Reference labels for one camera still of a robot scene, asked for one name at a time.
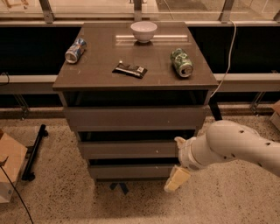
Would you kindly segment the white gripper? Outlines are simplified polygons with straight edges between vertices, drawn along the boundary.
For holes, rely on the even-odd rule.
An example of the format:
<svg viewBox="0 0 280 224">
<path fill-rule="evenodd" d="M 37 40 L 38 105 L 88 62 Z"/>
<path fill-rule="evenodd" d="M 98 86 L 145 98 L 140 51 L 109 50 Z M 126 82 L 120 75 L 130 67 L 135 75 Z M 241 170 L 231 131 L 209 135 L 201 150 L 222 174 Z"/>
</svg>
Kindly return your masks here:
<svg viewBox="0 0 280 224">
<path fill-rule="evenodd" d="M 192 144 L 195 140 L 195 137 L 191 137 L 187 140 L 181 136 L 176 136 L 174 138 L 174 141 L 178 145 L 178 161 L 181 166 L 174 165 L 171 169 L 170 176 L 164 185 L 164 190 L 166 192 L 175 192 L 191 177 L 190 172 L 197 172 L 205 168 L 193 155 Z"/>
</svg>

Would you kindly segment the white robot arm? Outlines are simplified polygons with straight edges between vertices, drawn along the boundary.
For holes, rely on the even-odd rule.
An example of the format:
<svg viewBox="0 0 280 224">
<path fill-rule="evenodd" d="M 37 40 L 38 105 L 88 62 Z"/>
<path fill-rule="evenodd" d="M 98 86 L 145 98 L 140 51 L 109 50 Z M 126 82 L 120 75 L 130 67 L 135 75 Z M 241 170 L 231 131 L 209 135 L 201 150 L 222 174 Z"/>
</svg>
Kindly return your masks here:
<svg viewBox="0 0 280 224">
<path fill-rule="evenodd" d="M 164 190 L 175 192 L 197 172 L 216 163 L 244 160 L 280 176 L 280 143 L 261 137 L 248 126 L 228 120 L 212 123 L 198 137 L 174 138 L 179 165 L 174 165 Z"/>
</svg>

